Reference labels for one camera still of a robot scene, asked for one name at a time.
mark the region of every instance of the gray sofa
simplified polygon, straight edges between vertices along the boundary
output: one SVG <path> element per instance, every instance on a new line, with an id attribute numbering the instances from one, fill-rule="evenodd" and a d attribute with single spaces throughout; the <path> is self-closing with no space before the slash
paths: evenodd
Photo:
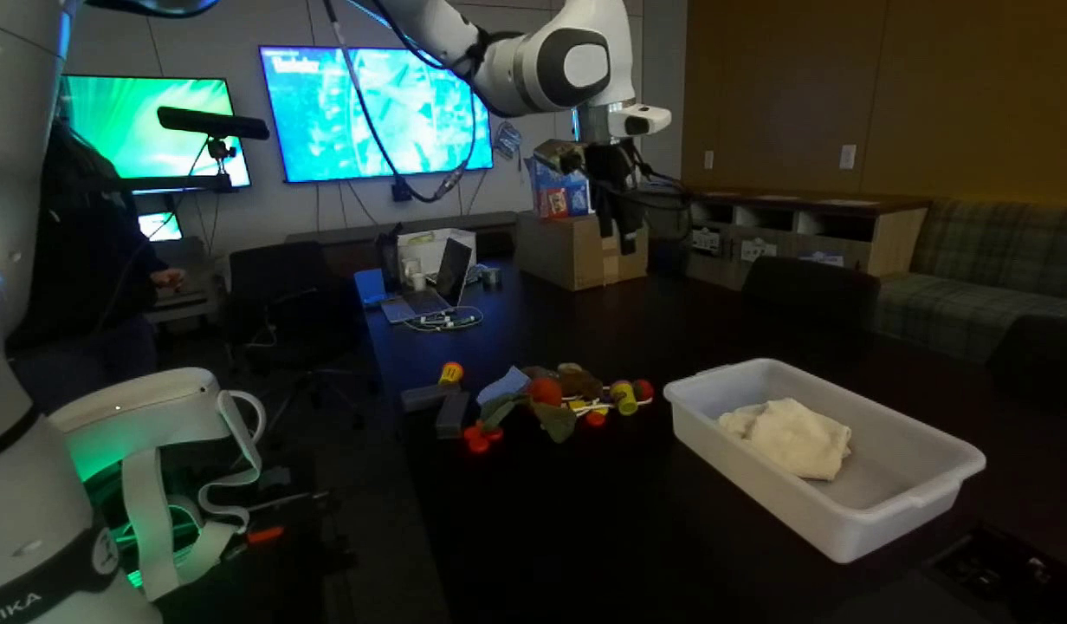
<path id="1" fill-rule="evenodd" d="M 873 327 L 987 366 L 1026 311 L 1067 321 L 1067 208 L 935 202 L 912 273 L 882 278 Z"/>

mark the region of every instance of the table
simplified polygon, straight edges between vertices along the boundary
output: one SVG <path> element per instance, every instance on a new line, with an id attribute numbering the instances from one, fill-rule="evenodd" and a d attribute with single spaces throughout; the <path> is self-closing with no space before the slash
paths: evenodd
<path id="1" fill-rule="evenodd" d="M 421 338 L 367 316 L 386 397 L 380 420 L 404 444 L 452 621 L 979 621 L 925 562 L 964 540 L 979 504 L 1007 514 L 1047 501 L 1020 485 L 1026 473 L 1000 479 L 1011 459 L 1040 450 L 1020 428 L 1007 437 L 982 373 L 888 339 L 817 373 L 982 450 L 1000 446 L 992 488 L 970 483 L 947 522 L 855 566 L 831 566 L 697 463 L 661 403 L 565 446 L 517 412 L 488 463 L 440 444 L 430 412 L 403 418 L 397 393 L 432 384 L 449 359 L 477 389 L 508 366 L 577 360 L 602 378 L 672 382 L 758 355 L 736 300 L 699 281 L 647 278 L 567 295 L 512 266 L 503 273 L 503 293 L 470 293 L 481 327 L 468 334 Z M 1019 531 L 1047 555 L 1067 555 L 1067 535 L 1047 540 L 1047 526 L 1019 514 Z"/>

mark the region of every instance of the crumpled towel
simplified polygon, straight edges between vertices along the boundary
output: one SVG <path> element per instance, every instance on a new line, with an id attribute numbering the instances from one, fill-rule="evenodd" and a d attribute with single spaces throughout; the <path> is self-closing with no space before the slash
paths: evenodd
<path id="1" fill-rule="evenodd" d="M 740 406 L 717 418 L 717 428 L 740 437 L 798 479 L 831 483 L 853 456 L 853 431 L 798 400 Z"/>

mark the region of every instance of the screen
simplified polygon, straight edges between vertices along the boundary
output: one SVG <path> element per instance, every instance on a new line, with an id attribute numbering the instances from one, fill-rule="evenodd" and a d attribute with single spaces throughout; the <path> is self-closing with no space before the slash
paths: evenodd
<path id="1" fill-rule="evenodd" d="M 182 238 L 177 213 L 146 213 L 139 214 L 141 235 L 151 242 L 177 242 Z"/>
<path id="2" fill-rule="evenodd" d="M 61 81 L 61 116 L 71 132 L 102 153 L 130 189 L 177 177 L 213 177 L 217 165 L 203 151 L 203 136 L 161 129 L 154 107 L 232 116 L 229 84 L 187 78 Z M 235 151 L 235 158 L 225 159 L 229 185 L 249 189 L 239 139 L 225 139 L 225 146 Z"/>
<path id="3" fill-rule="evenodd" d="M 468 84 L 410 49 L 261 49 L 287 185 L 390 177 L 354 93 L 355 69 L 397 174 L 493 167 L 493 119 Z"/>
<path id="4" fill-rule="evenodd" d="M 435 295 L 448 307 L 459 307 L 468 266 L 470 266 L 470 248 L 448 238 L 442 257 L 440 257 L 440 272 L 435 272 Z"/>

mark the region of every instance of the wooden shelf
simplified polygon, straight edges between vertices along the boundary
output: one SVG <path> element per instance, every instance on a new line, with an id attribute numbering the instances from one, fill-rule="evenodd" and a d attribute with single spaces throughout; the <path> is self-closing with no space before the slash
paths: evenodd
<path id="1" fill-rule="evenodd" d="M 740 287 L 758 255 L 828 259 L 875 278 L 904 273 L 925 208 L 921 197 L 699 191 L 690 213 L 692 228 L 717 232 L 720 251 L 692 255 L 690 273 Z"/>

